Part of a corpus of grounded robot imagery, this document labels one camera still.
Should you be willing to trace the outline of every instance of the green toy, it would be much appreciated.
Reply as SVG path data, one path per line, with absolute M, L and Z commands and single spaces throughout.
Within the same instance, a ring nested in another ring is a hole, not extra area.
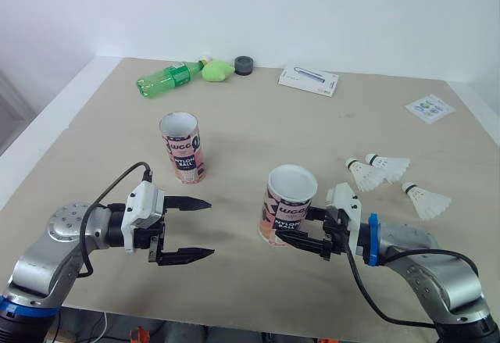
M 202 76 L 207 81 L 218 82 L 226 80 L 233 72 L 234 67 L 231 64 L 213 59 L 203 67 Z

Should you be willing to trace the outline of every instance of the wooden table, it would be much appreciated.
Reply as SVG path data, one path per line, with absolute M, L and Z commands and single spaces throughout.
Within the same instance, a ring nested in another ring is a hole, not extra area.
M 257 226 L 268 173 L 282 163 L 311 170 L 327 189 L 352 178 L 344 162 L 369 152 L 408 156 L 405 180 L 452 197 L 435 220 L 422 222 L 399 184 L 360 194 L 364 219 L 424 226 L 442 248 L 469 255 L 484 294 L 500 317 L 498 147 L 442 81 L 343 73 L 333 98 L 277 85 L 278 69 L 257 68 L 224 83 L 201 78 L 155 99 L 142 98 L 139 75 L 165 62 L 125 59 L 61 133 L 0 212 L 6 282 L 51 214 L 70 202 L 92 201 L 138 160 L 168 194 L 213 204 L 167 215 L 167 249 L 200 246 L 215 255 L 187 266 L 157 267 L 147 253 L 94 252 L 92 277 L 77 280 L 67 306 L 208 325 L 369 342 L 435 342 L 427 329 L 381 320 L 366 304 L 344 255 L 327 263 L 293 248 L 271 248 Z M 427 125 L 403 105 L 434 94 L 456 112 Z M 174 177 L 158 122 L 172 111 L 199 120 L 207 176 L 197 185 Z M 128 177 L 107 198 L 124 202 L 140 180 Z M 427 320 L 409 286 L 387 268 L 359 261 L 366 287 L 388 315 Z

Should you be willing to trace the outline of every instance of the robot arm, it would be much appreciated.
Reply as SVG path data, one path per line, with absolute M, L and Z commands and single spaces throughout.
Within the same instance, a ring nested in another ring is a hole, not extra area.
M 379 223 L 375 214 L 369 223 L 361 223 L 361 202 L 347 183 L 329 190 L 326 208 L 311 208 L 307 219 L 323 221 L 323 240 L 294 230 L 278 230 L 277 236 L 326 260 L 331 253 L 349 250 L 362 255 L 370 266 L 393 269 L 413 289 L 443 343 L 500 342 L 476 269 L 454 256 L 430 254 L 445 251 L 438 250 L 438 243 L 425 230 Z
M 127 204 L 92 209 L 85 227 L 87 253 L 124 247 L 132 253 L 148 250 L 148 261 L 160 266 L 203 259 L 212 249 L 181 248 L 163 252 L 167 209 L 198 210 L 208 202 L 190 197 L 165 196 L 143 180 L 130 193 Z M 28 248 L 14 267 L 0 296 L 0 343 L 43 342 L 59 307 L 70 293 L 84 265 L 80 227 L 88 204 L 63 206 L 49 219 L 42 236 Z

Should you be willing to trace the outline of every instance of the badminton shuttlecock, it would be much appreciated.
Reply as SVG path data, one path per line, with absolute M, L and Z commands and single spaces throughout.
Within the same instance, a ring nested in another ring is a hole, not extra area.
M 401 179 L 409 166 L 409 158 L 380 157 L 377 154 L 367 154 L 366 163 L 387 174 L 387 181 L 393 183 Z
M 452 203 L 449 197 L 426 191 L 417 187 L 415 183 L 403 183 L 401 189 L 412 199 L 416 213 L 423 220 L 435 218 Z
M 368 192 L 378 187 L 387 179 L 385 171 L 361 163 L 359 160 L 349 158 L 345 165 L 351 171 L 354 181 L 361 192 Z

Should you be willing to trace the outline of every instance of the wire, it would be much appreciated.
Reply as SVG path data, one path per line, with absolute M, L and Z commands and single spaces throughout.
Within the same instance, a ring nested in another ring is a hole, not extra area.
M 104 329 L 102 329 L 101 335 L 99 335 L 95 340 L 93 340 L 91 343 L 96 343 L 97 341 L 100 341 L 102 337 L 104 337 L 104 334 L 106 334 L 106 330 L 108 330 L 108 313 L 103 312 L 104 314 Z
M 60 308 L 59 308 L 58 316 L 59 316 L 59 320 L 57 322 L 57 329 L 55 329 L 55 334 L 54 334 L 54 338 L 52 339 L 52 343 L 55 342 L 57 335 L 59 334 L 59 329 L 61 328 L 61 309 Z
M 98 326 L 98 324 L 101 322 L 101 320 L 104 318 L 104 313 L 101 314 L 101 316 L 99 316 L 99 318 L 97 319 L 97 321 L 95 321 L 94 325 L 92 326 L 91 328 L 91 337 L 94 335 L 94 330 L 95 328 Z M 89 338 L 87 339 L 87 343 L 89 343 L 91 341 L 92 338 Z
M 434 329 L 435 328 L 435 326 L 432 323 L 396 320 L 395 318 L 391 318 L 391 317 L 387 316 L 384 312 L 382 312 L 380 310 L 380 308 L 377 306 L 377 304 L 375 304 L 375 302 L 372 300 L 372 298 L 368 294 L 368 291 L 366 290 L 365 286 L 363 285 L 363 282 L 361 281 L 361 277 L 359 276 L 358 268 L 356 267 L 356 263 L 354 261 L 354 257 L 352 256 L 351 249 L 349 248 L 349 245 L 347 243 L 348 243 L 348 241 L 346 241 L 345 251 L 347 252 L 347 258 L 349 260 L 349 265 L 351 266 L 352 276 L 354 277 L 354 280 L 355 280 L 356 284 L 358 285 L 358 288 L 361 291 L 361 294 L 365 298 L 366 302 L 368 302 L 368 304 L 372 307 L 372 309 L 375 311 L 375 313 L 382 320 L 385 320 L 389 323 L 393 323 L 395 325 L 425 327 L 427 329 Z
M 87 268 L 86 273 L 79 273 L 79 278 L 89 277 L 94 273 L 94 268 L 92 267 L 91 260 L 88 258 L 88 250 L 87 250 L 87 241 L 85 239 L 85 231 L 87 230 L 88 218 L 90 217 L 92 211 L 100 206 L 101 200 L 114 188 L 116 185 L 122 181 L 129 173 L 137 169 L 139 166 L 144 166 L 146 169 L 142 175 L 142 180 L 151 181 L 152 180 L 152 171 L 151 167 L 146 162 L 137 162 L 128 169 L 126 169 L 119 177 L 113 181 L 109 187 L 107 187 L 104 192 L 102 192 L 99 197 L 95 199 L 95 201 L 87 208 L 87 211 L 84 214 L 84 217 L 81 220 L 80 225 L 80 253 L 81 257 L 84 261 L 85 267 Z
M 96 338 L 96 337 L 81 339 L 79 341 L 76 341 L 76 343 L 83 343 L 84 341 L 87 341 L 88 339 L 93 339 L 93 338 Z M 103 337 L 101 337 L 101 339 L 109 339 L 110 341 L 126 341 L 127 343 L 130 343 L 130 339 L 116 338 L 116 337 L 111 337 L 108 335 L 104 335 Z
M 395 261 L 396 259 L 401 259 L 401 258 L 406 257 L 408 255 L 450 255 L 452 257 L 456 257 L 457 259 L 464 260 L 467 263 L 467 265 L 469 265 L 471 267 L 473 272 L 476 273 L 477 276 L 479 276 L 479 270 L 477 269 L 477 265 L 474 263 L 474 261 L 472 259 L 470 259 L 466 255 L 463 255 L 462 253 L 447 251 L 444 249 L 413 249 L 410 251 L 404 251 L 404 252 L 398 253 L 397 255 L 392 255 L 390 257 L 387 257 L 385 259 L 385 261 L 383 261 L 382 265 L 385 265 L 387 263 L 391 263 L 392 261 Z
M 157 335 L 165 325 L 166 321 L 161 322 L 161 324 L 154 330 L 152 333 L 150 333 L 149 337 L 153 338 L 155 335 Z M 85 338 L 85 339 L 80 339 L 79 341 L 76 341 L 76 343 L 83 343 L 84 341 L 88 341 L 90 339 L 94 339 L 96 337 L 90 337 L 90 338 Z M 111 341 L 127 341 L 130 342 L 130 339 L 122 339 L 122 338 L 117 338 L 117 337 L 112 337 L 110 335 L 103 335 L 101 339 L 109 339 Z

